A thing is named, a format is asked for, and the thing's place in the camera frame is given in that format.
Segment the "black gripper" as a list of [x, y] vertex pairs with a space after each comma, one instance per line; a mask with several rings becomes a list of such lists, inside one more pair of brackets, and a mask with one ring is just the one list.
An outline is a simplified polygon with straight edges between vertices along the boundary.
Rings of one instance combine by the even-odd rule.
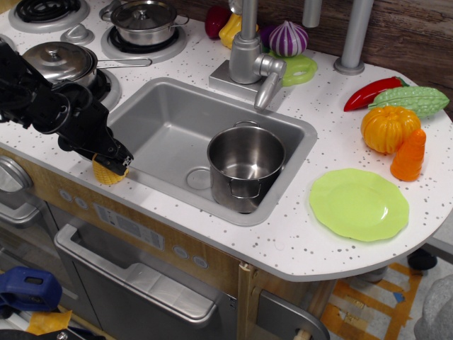
[[107, 128], [108, 110], [88, 88], [74, 82], [39, 93], [32, 106], [32, 126], [42, 134], [57, 134], [65, 151], [95, 162], [118, 176], [127, 173], [132, 153]]

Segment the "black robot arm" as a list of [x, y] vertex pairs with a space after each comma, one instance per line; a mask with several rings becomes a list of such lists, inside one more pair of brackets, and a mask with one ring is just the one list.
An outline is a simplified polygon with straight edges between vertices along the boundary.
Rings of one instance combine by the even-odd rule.
[[134, 159], [107, 126], [108, 109], [76, 82], [53, 85], [6, 43], [1, 42], [1, 122], [57, 134], [64, 151], [98, 162], [118, 176]]

